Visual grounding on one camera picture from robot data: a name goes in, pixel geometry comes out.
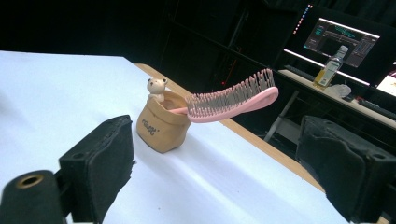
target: hairbrush handle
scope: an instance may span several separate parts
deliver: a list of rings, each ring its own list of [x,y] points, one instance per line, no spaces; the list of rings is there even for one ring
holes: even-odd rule
[[[168,110],[168,111],[172,112],[174,114],[188,114],[189,113],[189,110],[187,109],[187,107],[171,109],[171,110]]]

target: hairbrush bristles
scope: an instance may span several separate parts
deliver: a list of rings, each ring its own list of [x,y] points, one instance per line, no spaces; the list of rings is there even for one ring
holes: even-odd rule
[[[211,122],[228,119],[270,105],[278,96],[271,69],[262,69],[245,81],[228,89],[210,93],[195,93],[187,96],[187,113],[193,122]]]

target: plastic bottle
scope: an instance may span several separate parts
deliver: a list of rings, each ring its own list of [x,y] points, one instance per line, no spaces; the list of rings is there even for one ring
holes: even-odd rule
[[[349,48],[341,46],[335,55],[330,57],[326,62],[324,68],[320,70],[318,75],[314,79],[314,86],[322,90],[326,89],[330,85],[330,82],[335,76],[335,73],[343,65],[343,59]]]

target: cylindrical hole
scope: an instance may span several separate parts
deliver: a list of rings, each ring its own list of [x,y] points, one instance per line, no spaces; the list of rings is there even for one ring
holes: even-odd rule
[[[30,188],[40,183],[43,179],[44,179],[43,175],[28,175],[17,182],[17,188],[19,189]]]

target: white tabletop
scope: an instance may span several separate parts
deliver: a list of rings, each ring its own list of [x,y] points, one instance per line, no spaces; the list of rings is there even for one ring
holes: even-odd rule
[[[149,75],[122,57],[0,51],[0,78],[1,189],[55,173],[107,119],[135,122],[149,94]],[[165,154],[132,130],[137,164],[105,223],[347,223],[323,192],[219,122],[193,123]]]

